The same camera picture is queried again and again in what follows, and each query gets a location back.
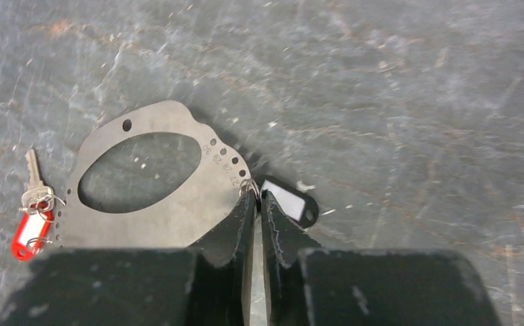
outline scratch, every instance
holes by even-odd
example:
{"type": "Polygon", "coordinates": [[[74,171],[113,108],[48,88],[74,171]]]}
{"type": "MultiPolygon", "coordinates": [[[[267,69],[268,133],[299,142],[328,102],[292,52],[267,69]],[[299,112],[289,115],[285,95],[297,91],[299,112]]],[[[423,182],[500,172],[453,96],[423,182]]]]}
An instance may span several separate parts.
{"type": "Polygon", "coordinates": [[[436,59],[436,63],[434,64],[434,67],[440,68],[444,65],[444,62],[446,61],[446,54],[448,54],[448,49],[443,48],[440,50],[440,53],[438,53],[438,58],[436,59]]]}
{"type": "Polygon", "coordinates": [[[500,104],[498,105],[498,108],[496,109],[496,111],[499,111],[500,109],[504,108],[504,106],[508,102],[508,99],[510,99],[510,96],[512,96],[512,94],[518,87],[518,84],[522,81],[522,79],[523,79],[522,77],[516,77],[514,78],[514,80],[512,80],[512,83],[507,87],[507,89],[502,94],[502,100],[500,101],[500,104]]]}
{"type": "Polygon", "coordinates": [[[364,313],[364,315],[369,315],[368,300],[357,286],[352,287],[352,295],[358,300],[358,307],[360,307],[362,313],[364,313]]]}
{"type": "Polygon", "coordinates": [[[329,211],[327,211],[327,212],[323,212],[323,213],[322,213],[322,216],[324,216],[324,215],[328,215],[328,214],[332,214],[332,213],[334,213],[335,211],[336,211],[335,209],[331,209],[331,210],[329,210],[329,211]]]}
{"type": "MultiPolygon", "coordinates": [[[[388,134],[390,135],[390,138],[394,141],[395,145],[394,153],[392,153],[392,160],[390,161],[390,163],[393,164],[395,161],[397,161],[400,155],[399,153],[400,148],[402,148],[402,143],[398,140],[398,137],[396,137],[393,124],[388,124],[388,134]]],[[[386,212],[388,211],[388,203],[390,202],[390,196],[392,195],[392,186],[396,181],[396,171],[398,171],[398,167],[393,166],[390,169],[390,172],[388,172],[390,176],[388,177],[388,182],[386,183],[386,193],[384,194],[384,199],[382,200],[382,208],[380,209],[380,214],[378,214],[378,221],[376,222],[374,233],[372,234],[372,238],[370,238],[369,248],[374,247],[374,244],[378,239],[380,229],[382,229],[382,226],[386,224],[386,212]]]]}
{"type": "Polygon", "coordinates": [[[301,192],[307,192],[308,190],[316,189],[315,185],[306,185],[302,180],[298,180],[296,182],[296,189],[300,190],[301,192]]]}
{"type": "Polygon", "coordinates": [[[522,308],[520,308],[520,305],[518,303],[518,298],[516,296],[516,276],[515,276],[515,268],[514,268],[514,261],[512,256],[514,255],[512,246],[507,244],[506,245],[506,265],[508,266],[508,282],[510,283],[510,302],[512,304],[512,324],[513,326],[519,326],[520,323],[518,322],[518,312],[522,311],[522,308]]]}
{"type": "Polygon", "coordinates": [[[342,19],[342,16],[336,9],[335,4],[328,0],[326,0],[325,2],[330,7],[330,12],[332,13],[332,20],[334,24],[336,24],[342,30],[342,32],[344,32],[344,36],[354,38],[352,30],[350,29],[348,24],[346,24],[342,19]]]}
{"type": "MultiPolygon", "coordinates": [[[[185,10],[185,8],[182,8],[180,10],[180,12],[177,13],[176,15],[181,14],[184,10],[185,10]]],[[[133,51],[134,53],[137,53],[137,54],[139,54],[141,56],[148,56],[148,55],[155,54],[155,55],[159,56],[163,61],[165,61],[167,63],[170,63],[170,64],[174,64],[178,68],[182,69],[183,73],[186,76],[190,76],[190,77],[191,76],[211,77],[211,78],[214,78],[214,79],[221,80],[225,84],[229,84],[232,88],[236,88],[239,91],[255,90],[256,92],[261,93],[261,97],[266,98],[268,101],[271,101],[271,102],[274,103],[274,110],[275,111],[277,111],[277,112],[283,112],[284,111],[284,105],[282,104],[281,101],[278,101],[278,99],[276,98],[274,93],[269,89],[269,86],[267,85],[266,81],[253,82],[250,79],[243,78],[243,77],[238,77],[238,76],[229,74],[229,73],[227,73],[225,71],[203,71],[201,69],[196,69],[194,67],[190,67],[187,63],[185,63],[183,61],[179,61],[179,60],[175,60],[175,59],[171,58],[169,54],[165,54],[161,50],[158,50],[158,51],[150,50],[150,49],[147,49],[147,48],[145,48],[144,46],[142,46],[140,44],[133,43],[132,41],[108,42],[109,36],[108,35],[103,35],[103,33],[101,33],[101,32],[97,32],[95,37],[91,37],[91,36],[85,35],[84,33],[81,32],[81,30],[84,29],[87,26],[88,27],[92,27],[91,25],[88,25],[88,24],[78,25],[78,24],[73,24],[72,22],[70,22],[68,20],[63,20],[63,21],[58,22],[57,24],[51,25],[51,26],[44,26],[44,25],[33,26],[33,27],[29,28],[29,31],[46,32],[46,33],[49,33],[53,37],[57,37],[59,35],[65,34],[65,33],[71,33],[71,34],[73,34],[73,35],[75,35],[77,37],[86,38],[86,39],[90,39],[92,41],[101,43],[104,46],[109,46],[109,47],[112,47],[112,48],[116,48],[118,46],[119,54],[121,52],[123,52],[124,50],[133,51]]],[[[202,47],[202,46],[193,47],[192,46],[192,48],[196,48],[198,50],[205,50],[208,47],[202,47]]],[[[104,84],[105,80],[106,80],[106,77],[104,77],[102,79],[102,82],[98,86],[96,86],[94,89],[98,90],[101,87],[101,85],[104,84]]]]}
{"type": "Polygon", "coordinates": [[[420,212],[418,212],[418,214],[416,214],[416,216],[414,217],[414,219],[421,219],[422,216],[424,216],[424,214],[425,214],[426,211],[428,210],[428,208],[430,208],[430,205],[429,205],[429,204],[425,204],[425,205],[423,205],[423,207],[420,209],[420,212]]]}

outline slate floor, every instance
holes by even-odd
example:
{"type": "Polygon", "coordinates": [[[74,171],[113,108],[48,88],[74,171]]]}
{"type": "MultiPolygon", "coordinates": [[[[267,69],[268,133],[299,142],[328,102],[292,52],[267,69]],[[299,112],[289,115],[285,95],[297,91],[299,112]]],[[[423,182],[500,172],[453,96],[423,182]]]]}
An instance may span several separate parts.
{"type": "MultiPolygon", "coordinates": [[[[0,0],[0,307],[25,151],[61,192],[93,129],[165,99],[315,187],[322,244],[461,251],[524,325],[524,0],[0,0]]],[[[198,155],[125,143],[84,192],[144,206],[198,155]]]]}

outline hole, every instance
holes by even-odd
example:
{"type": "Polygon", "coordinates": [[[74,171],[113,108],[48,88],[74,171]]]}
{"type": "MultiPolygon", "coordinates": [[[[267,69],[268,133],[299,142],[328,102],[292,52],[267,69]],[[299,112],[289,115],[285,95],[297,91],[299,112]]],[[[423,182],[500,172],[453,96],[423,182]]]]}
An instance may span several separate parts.
{"type": "Polygon", "coordinates": [[[200,144],[182,134],[154,132],[126,139],[87,169],[78,184],[78,198],[103,213],[139,211],[178,189],[201,156],[200,144]]]}
{"type": "Polygon", "coordinates": [[[124,120],[124,122],[122,122],[122,130],[130,131],[130,129],[132,129],[132,121],[130,121],[130,119],[124,120]]]}
{"type": "Polygon", "coordinates": [[[304,213],[304,215],[306,216],[308,221],[313,221],[314,220],[314,213],[311,210],[307,209],[306,213],[304,213]]]}

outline metal plate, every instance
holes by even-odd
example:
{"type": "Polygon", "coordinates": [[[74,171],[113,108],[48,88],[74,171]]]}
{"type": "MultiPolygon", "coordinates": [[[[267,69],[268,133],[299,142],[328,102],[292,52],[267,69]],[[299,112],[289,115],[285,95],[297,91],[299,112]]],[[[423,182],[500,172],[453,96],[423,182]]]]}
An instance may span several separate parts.
{"type": "Polygon", "coordinates": [[[184,105],[164,101],[125,114],[82,144],[67,187],[67,205],[56,216],[55,244],[64,247],[186,247],[228,215],[250,171],[240,154],[184,105]],[[140,134],[172,132],[195,139],[200,164],[176,191],[139,211],[103,213],[84,205],[78,185],[87,169],[113,146],[140,134]]]}

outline silver key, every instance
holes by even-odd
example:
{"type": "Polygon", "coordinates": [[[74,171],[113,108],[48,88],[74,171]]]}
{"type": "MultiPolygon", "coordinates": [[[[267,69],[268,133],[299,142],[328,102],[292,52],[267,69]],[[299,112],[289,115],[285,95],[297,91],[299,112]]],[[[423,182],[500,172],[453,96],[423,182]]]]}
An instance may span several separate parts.
{"type": "Polygon", "coordinates": [[[54,208],[54,190],[44,185],[44,182],[40,179],[38,160],[36,159],[34,149],[29,149],[25,157],[28,162],[30,181],[26,192],[22,195],[22,207],[30,207],[32,204],[37,204],[41,198],[47,196],[46,202],[48,206],[51,209],[54,208]]]}

